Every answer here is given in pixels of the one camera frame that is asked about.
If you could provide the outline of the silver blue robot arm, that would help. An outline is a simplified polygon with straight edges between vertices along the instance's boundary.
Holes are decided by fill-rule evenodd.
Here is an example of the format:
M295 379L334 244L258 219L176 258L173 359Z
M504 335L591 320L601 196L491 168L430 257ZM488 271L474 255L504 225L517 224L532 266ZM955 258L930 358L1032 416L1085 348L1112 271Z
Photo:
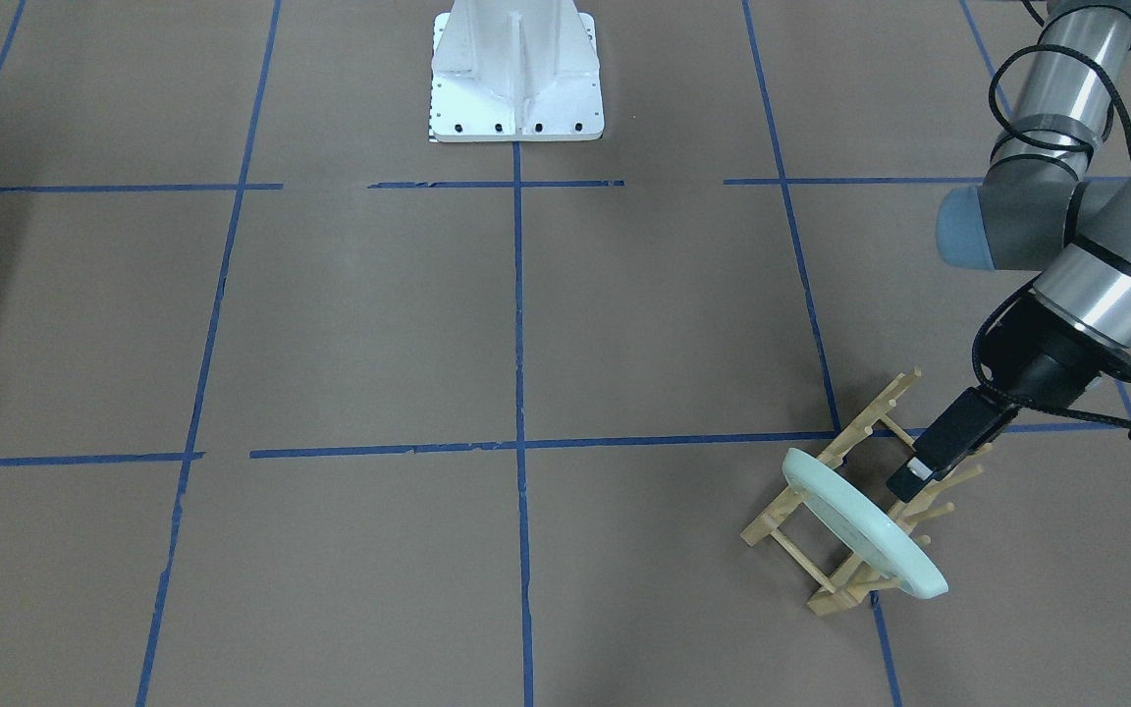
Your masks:
M1131 440L1131 118L1116 78L1131 1L1050 1L983 182L947 193L942 259L1031 270L972 345L977 385L915 440L886 486L908 502L1024 408L1122 428Z

